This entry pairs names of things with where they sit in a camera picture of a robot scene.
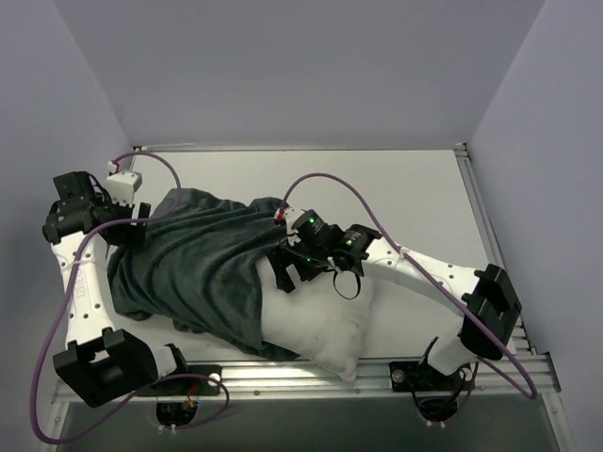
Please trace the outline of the white pillow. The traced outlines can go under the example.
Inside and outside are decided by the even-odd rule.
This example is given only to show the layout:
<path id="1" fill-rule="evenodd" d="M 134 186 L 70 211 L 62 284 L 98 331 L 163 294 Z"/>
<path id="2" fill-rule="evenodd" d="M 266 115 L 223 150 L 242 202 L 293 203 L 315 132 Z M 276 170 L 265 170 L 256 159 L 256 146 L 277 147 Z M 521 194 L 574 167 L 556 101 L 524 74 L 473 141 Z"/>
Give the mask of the white pillow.
<path id="1" fill-rule="evenodd" d="M 268 260 L 258 261 L 256 268 L 262 287 L 263 340 L 298 354 L 345 382 L 354 382 L 374 281 L 362 278 L 355 297 L 356 280 L 349 272 L 337 278 L 321 273 L 310 282 L 301 282 L 293 275 L 295 289 L 287 294 L 276 287 Z"/>

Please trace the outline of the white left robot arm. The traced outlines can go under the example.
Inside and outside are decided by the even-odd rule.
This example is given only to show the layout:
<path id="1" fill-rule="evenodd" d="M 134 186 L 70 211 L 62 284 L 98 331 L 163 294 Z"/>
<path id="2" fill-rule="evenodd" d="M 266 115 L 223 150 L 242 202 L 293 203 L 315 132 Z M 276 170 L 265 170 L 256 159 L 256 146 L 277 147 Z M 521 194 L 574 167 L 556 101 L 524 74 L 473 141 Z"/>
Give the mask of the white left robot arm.
<path id="1" fill-rule="evenodd" d="M 152 348 L 115 327 L 107 277 L 110 247 L 139 247 L 151 207 L 136 204 L 139 173 L 114 171 L 99 182 L 86 171 L 54 179 L 58 199 L 42 227 L 60 267 L 67 299 L 64 351 L 54 355 L 57 375 L 96 408 L 156 383 L 169 395 L 183 393 L 190 372 L 173 344 Z"/>

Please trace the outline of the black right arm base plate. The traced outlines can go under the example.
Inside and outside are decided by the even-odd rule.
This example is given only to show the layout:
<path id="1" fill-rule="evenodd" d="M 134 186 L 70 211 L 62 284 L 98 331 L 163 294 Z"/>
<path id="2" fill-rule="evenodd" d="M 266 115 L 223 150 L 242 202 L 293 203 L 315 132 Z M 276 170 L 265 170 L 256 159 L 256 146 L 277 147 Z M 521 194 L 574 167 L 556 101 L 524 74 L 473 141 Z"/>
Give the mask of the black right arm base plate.
<path id="1" fill-rule="evenodd" d="M 420 361 L 389 363 L 391 389 L 395 393 L 452 392 L 470 379 L 471 366 L 464 364 L 444 375 Z"/>

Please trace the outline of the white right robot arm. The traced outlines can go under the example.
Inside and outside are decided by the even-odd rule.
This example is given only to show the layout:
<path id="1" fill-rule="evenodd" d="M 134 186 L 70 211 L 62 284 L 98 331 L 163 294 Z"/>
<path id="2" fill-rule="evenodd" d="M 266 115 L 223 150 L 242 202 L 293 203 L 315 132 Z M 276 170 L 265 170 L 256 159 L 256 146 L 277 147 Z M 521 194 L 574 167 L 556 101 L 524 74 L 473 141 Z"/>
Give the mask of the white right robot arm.
<path id="1" fill-rule="evenodd" d="M 418 366 L 421 382 L 437 389 L 462 365 L 476 359 L 499 361 L 521 314 L 522 306 L 505 269 L 456 266 L 389 244 L 384 234 L 353 224 L 347 230 L 325 222 L 316 211 L 280 208 L 274 215 L 285 238 L 269 254 L 278 289 L 290 293 L 295 267 L 303 282 L 320 273 L 355 280 L 381 280 L 410 289 L 445 306 L 462 321 L 432 340 Z"/>

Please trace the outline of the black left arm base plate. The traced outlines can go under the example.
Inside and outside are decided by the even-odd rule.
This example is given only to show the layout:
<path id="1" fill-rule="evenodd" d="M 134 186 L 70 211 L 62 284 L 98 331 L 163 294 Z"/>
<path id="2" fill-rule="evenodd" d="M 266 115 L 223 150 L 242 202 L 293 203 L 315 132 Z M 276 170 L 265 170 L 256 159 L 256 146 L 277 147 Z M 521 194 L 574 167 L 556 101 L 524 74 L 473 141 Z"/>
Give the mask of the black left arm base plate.
<path id="1" fill-rule="evenodd" d="M 217 396 L 217 381 L 222 377 L 222 366 L 216 363 L 191 364 L 185 371 L 177 371 L 159 382 L 136 391 L 137 396 Z"/>

